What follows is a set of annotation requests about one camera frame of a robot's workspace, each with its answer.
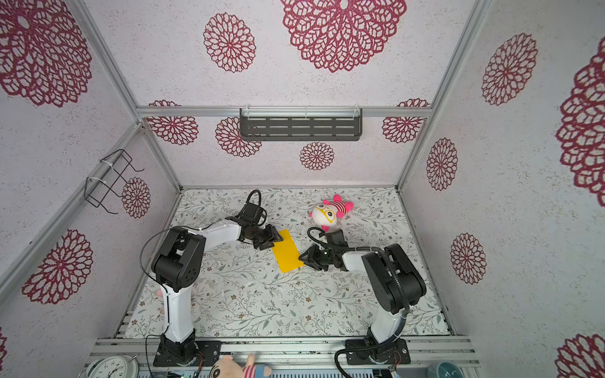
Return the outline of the yellow square paper sheet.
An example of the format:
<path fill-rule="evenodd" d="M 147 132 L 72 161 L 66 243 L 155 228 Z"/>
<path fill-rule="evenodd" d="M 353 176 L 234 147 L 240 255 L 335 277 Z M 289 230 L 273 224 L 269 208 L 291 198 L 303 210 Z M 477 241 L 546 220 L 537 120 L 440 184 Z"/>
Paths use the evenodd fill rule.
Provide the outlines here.
<path fill-rule="evenodd" d="M 299 251 L 290 232 L 285 229 L 279 231 L 282 241 L 274 243 L 273 252 L 276 262 L 282 273 L 299 269 L 304 263 L 299 260 Z"/>

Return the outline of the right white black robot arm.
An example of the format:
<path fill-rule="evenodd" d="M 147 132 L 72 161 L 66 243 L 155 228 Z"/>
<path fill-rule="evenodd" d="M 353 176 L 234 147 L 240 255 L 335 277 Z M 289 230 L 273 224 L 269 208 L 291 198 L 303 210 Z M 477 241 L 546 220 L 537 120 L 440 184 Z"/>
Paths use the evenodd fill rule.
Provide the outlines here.
<path fill-rule="evenodd" d="M 397 243 L 387 247 L 344 247 L 321 242 L 311 245 L 299 261 L 316 271 L 326 272 L 333 266 L 367 276 L 381 306 L 369 330 L 375 344 L 399 336 L 411 307 L 427 293 L 422 275 Z"/>

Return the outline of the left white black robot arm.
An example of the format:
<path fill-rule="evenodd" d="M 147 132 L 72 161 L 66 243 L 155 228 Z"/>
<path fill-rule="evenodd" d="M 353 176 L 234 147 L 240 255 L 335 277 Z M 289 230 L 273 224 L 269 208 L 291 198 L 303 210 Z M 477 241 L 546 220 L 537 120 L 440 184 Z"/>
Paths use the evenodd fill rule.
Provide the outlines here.
<path fill-rule="evenodd" d="M 284 239 L 272 226 L 222 220 L 201 229 L 176 226 L 167 231 L 152 263 L 155 280 L 162 287 L 165 307 L 165 338 L 184 343 L 194 334 L 192 285 L 196 282 L 206 252 L 234 241 L 250 242 L 257 250 L 274 247 Z"/>

